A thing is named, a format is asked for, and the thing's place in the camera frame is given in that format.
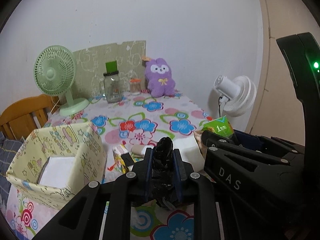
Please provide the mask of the white soft cloth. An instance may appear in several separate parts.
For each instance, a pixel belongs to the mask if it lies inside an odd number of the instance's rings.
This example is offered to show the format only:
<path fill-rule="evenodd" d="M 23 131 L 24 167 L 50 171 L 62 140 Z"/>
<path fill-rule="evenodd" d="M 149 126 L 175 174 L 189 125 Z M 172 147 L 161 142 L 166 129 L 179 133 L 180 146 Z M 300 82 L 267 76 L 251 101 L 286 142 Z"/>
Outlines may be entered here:
<path fill-rule="evenodd" d="M 174 149 L 178 149 L 183 161 L 192 165 L 195 172 L 204 168 L 204 157 L 193 135 L 186 138 L 174 139 Z"/>

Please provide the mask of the yellow cartoon tissue pack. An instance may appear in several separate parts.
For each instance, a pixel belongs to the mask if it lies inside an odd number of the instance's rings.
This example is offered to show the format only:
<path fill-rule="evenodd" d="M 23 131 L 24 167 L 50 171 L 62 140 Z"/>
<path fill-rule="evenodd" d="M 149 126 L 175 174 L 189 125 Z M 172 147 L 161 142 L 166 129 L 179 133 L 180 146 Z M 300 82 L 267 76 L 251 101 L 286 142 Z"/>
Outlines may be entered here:
<path fill-rule="evenodd" d="M 122 144 L 114 146 L 112 152 L 115 162 L 114 168 L 122 174 L 130 172 L 135 164 L 135 160 L 125 146 Z"/>

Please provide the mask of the green snack packet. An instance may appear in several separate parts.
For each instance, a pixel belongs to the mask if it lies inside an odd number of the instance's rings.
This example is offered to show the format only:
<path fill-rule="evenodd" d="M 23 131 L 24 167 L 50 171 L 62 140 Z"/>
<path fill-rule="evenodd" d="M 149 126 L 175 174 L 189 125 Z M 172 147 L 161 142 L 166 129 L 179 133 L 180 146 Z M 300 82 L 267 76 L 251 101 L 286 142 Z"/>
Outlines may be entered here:
<path fill-rule="evenodd" d="M 201 128 L 201 131 L 211 131 L 225 138 L 230 138 L 234 134 L 234 130 L 227 118 L 222 116 L 205 123 Z"/>

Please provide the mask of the white standing fan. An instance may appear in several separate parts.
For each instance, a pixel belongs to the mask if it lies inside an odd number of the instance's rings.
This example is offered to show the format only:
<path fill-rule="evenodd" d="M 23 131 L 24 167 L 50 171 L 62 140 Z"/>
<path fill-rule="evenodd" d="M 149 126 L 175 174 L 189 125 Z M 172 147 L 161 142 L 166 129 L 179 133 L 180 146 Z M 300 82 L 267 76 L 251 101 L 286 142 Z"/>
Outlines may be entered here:
<path fill-rule="evenodd" d="M 245 114 L 253 105 L 257 89 L 247 76 L 238 76 L 233 80 L 220 75 L 214 82 L 214 89 L 220 93 L 219 115 L 225 112 L 231 117 Z"/>

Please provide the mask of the yellow cartoon storage box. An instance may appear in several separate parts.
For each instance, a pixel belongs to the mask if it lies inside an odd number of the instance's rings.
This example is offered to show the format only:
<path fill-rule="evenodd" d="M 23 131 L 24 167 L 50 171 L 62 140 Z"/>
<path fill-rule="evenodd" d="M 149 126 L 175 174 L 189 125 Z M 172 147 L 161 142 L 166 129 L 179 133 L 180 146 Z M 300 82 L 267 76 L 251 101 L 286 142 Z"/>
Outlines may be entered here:
<path fill-rule="evenodd" d="M 102 181 L 106 153 L 91 122 L 33 130 L 17 151 L 7 180 L 30 199 L 61 209 L 84 186 Z"/>

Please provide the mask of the floral tablecloth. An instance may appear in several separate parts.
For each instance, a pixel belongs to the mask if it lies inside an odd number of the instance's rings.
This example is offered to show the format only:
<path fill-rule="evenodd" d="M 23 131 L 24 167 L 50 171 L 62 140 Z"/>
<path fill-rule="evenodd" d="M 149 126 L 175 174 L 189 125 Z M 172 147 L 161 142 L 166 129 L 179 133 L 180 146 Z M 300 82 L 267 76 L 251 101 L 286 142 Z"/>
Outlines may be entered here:
<path fill-rule="evenodd" d="M 56 111 L 43 126 L 54 127 L 91 122 L 101 137 L 106 164 L 101 183 L 114 181 L 122 173 L 114 168 L 112 148 L 124 145 L 135 160 L 143 157 L 163 137 L 194 136 L 211 117 L 180 93 L 153 98 L 150 94 L 125 94 L 120 102 L 108 103 L 102 96 L 91 98 L 82 111 L 61 116 Z M 58 212 L 30 199 L 11 184 L 5 218 L 19 239 L 32 239 Z"/>

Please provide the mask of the purple plush bunny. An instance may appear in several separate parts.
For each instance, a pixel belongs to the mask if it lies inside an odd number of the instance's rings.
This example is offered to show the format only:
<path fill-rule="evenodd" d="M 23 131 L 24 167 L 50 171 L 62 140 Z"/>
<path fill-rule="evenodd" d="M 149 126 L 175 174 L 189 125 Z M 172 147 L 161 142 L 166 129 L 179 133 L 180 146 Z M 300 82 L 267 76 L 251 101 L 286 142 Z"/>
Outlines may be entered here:
<path fill-rule="evenodd" d="M 147 89 L 153 98 L 173 96 L 175 94 L 175 81 L 172 78 L 171 68 L 163 58 L 147 61 L 145 63 L 145 78 Z"/>

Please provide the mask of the cotton swab jar orange lid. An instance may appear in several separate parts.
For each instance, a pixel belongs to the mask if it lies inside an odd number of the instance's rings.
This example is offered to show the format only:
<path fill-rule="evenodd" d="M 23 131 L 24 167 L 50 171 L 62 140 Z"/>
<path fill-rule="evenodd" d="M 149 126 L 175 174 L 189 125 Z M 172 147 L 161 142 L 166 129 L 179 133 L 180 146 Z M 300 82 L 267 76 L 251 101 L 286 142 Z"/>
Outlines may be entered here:
<path fill-rule="evenodd" d="M 138 95 L 141 92 L 141 79 L 130 80 L 130 93 L 132 95 Z"/>

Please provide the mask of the blue plaid pillow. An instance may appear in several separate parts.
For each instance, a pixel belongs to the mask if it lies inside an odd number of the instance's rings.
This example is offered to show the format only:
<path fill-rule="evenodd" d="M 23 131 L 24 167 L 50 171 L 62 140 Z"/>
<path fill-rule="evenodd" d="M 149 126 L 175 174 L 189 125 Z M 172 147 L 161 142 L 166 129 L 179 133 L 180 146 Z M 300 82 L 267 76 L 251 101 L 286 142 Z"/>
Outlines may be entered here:
<path fill-rule="evenodd" d="M 9 191 L 11 188 L 11 183 L 6 179 L 6 172 L 23 142 L 21 140 L 10 140 L 6 138 L 3 132 L 1 132 L 0 137 L 1 207 L 4 209 L 7 207 Z"/>

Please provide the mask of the glass mason jar mug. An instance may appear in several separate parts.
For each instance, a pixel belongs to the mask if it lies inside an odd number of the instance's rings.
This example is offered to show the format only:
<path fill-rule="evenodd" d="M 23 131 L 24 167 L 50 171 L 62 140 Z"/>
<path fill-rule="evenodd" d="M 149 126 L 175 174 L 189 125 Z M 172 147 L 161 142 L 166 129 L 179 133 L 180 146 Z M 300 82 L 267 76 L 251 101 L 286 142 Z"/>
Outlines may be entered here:
<path fill-rule="evenodd" d="M 108 103 L 120 102 L 122 99 L 119 71 L 104 73 L 103 81 L 99 82 L 101 95 L 104 95 Z"/>

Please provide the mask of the wooden headboard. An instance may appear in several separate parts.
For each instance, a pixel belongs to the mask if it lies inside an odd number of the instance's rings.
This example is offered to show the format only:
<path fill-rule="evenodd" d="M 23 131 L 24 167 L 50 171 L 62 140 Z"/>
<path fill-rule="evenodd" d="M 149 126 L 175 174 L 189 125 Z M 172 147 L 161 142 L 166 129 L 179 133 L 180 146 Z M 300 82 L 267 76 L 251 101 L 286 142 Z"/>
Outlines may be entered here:
<path fill-rule="evenodd" d="M 6 138 L 19 140 L 26 138 L 48 121 L 48 113 L 57 110 L 59 98 L 46 94 L 16 101 L 1 114 L 1 132 Z"/>

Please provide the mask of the green cup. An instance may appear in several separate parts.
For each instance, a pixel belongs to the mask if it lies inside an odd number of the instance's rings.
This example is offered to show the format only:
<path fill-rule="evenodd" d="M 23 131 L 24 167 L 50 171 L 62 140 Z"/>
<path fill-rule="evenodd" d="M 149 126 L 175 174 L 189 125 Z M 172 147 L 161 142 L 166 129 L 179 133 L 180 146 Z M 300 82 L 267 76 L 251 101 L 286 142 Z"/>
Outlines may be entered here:
<path fill-rule="evenodd" d="M 107 74 L 114 73 L 118 71 L 117 61 L 110 61 L 105 63 Z"/>

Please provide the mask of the green desk fan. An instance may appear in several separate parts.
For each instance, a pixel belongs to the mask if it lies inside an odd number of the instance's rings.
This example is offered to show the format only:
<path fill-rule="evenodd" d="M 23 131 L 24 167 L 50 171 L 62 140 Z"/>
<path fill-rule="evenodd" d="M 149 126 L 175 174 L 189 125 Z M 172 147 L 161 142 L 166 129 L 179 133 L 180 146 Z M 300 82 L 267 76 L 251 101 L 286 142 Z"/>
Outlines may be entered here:
<path fill-rule="evenodd" d="M 73 53 L 60 45 L 44 49 L 34 64 L 34 80 L 40 91 L 48 96 L 66 97 L 66 103 L 60 107 L 61 116 L 76 114 L 89 105 L 87 99 L 72 96 L 76 68 Z"/>

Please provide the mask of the green cartoon wall board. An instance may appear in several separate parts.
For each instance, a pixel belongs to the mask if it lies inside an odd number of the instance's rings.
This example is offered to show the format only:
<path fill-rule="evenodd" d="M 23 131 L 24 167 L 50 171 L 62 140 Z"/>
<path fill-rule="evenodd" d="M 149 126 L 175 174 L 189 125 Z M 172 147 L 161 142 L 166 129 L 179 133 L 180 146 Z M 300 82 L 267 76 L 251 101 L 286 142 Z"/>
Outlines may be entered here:
<path fill-rule="evenodd" d="M 75 81 L 72 85 L 74 98 L 92 98 L 100 95 L 99 82 L 106 72 L 105 63 L 116 61 L 120 85 L 124 92 L 130 90 L 130 80 L 140 79 L 145 89 L 145 67 L 142 57 L 146 54 L 146 41 L 110 43 L 75 51 L 77 62 Z"/>

